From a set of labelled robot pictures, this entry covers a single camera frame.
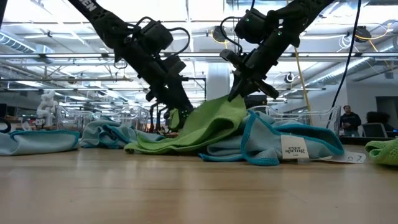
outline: white robot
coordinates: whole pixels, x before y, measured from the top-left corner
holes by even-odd
[[[55,112],[55,106],[58,105],[58,102],[54,101],[55,91],[53,90],[45,90],[42,95],[42,101],[40,102],[39,107],[37,107],[37,119],[35,121],[36,126],[52,126],[53,118],[55,117],[53,114]]]

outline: towel with blue trim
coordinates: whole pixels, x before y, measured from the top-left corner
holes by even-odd
[[[249,111],[236,135],[210,144],[207,153],[200,157],[204,161],[248,161],[258,166],[276,166],[282,160],[282,135],[303,138],[311,159],[344,154],[343,145],[329,129],[293,120],[276,122],[264,113]]]
[[[65,152],[79,148],[74,131],[14,131],[0,133],[0,156]]]
[[[138,135],[154,142],[164,138],[158,134],[145,133],[114,121],[100,119],[87,124],[81,135],[80,146],[122,149],[127,144],[136,142]]]

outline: office chair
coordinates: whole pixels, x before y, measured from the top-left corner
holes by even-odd
[[[382,123],[362,124],[365,137],[369,138],[388,138],[384,125]]]

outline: wooden table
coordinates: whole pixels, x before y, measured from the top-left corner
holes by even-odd
[[[363,151],[362,147],[346,147]],[[82,149],[0,157],[0,223],[397,223],[398,170]]]

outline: white tag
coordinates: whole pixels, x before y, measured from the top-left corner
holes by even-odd
[[[344,155],[334,155],[325,158],[319,158],[317,160],[361,164],[365,162],[365,159],[366,155],[363,153],[345,151]]]
[[[304,138],[281,135],[282,159],[309,159]]]

